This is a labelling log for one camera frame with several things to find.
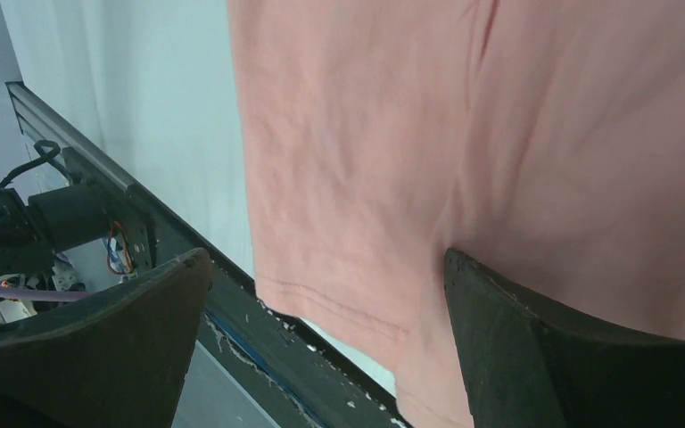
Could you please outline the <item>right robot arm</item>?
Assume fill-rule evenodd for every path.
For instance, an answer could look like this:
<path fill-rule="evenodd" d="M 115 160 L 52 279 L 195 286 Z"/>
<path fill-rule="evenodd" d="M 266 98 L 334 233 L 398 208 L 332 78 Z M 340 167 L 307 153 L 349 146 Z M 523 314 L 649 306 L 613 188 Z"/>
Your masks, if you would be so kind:
<path fill-rule="evenodd" d="M 138 276 L 0 327 L 0 427 L 168 427 L 198 339 L 237 380 L 217 422 L 386 427 L 392 398 L 309 330 L 259 312 L 250 281 L 136 185 L 99 173 L 23 202 L 0 182 L 0 275 L 38 273 L 120 233 Z M 685 427 L 685 342 L 638 333 L 445 258 L 450 318 L 479 427 Z"/>

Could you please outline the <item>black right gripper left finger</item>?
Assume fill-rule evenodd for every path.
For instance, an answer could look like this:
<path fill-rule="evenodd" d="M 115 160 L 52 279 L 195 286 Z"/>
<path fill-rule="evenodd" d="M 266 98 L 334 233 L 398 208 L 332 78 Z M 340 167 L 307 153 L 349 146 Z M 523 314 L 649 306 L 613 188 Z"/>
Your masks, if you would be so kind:
<path fill-rule="evenodd" d="M 194 249 L 0 327 L 0 427 L 168 427 L 212 283 Z"/>

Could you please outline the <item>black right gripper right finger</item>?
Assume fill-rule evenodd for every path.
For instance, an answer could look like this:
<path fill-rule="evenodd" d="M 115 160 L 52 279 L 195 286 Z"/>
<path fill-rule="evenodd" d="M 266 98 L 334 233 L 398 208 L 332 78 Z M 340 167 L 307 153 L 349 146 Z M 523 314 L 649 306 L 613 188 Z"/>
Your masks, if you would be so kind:
<path fill-rule="evenodd" d="M 514 283 L 461 251 L 443 283 L 478 427 L 685 427 L 685 341 Z"/>

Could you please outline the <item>salmon pink t-shirt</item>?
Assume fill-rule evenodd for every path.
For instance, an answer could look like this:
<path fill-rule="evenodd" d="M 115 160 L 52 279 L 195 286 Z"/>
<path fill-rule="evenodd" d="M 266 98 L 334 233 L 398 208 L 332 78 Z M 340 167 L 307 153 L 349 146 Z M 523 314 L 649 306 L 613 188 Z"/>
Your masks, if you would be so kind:
<path fill-rule="evenodd" d="M 685 340 L 685 1 L 231 1 L 258 297 L 470 427 L 464 251 Z"/>

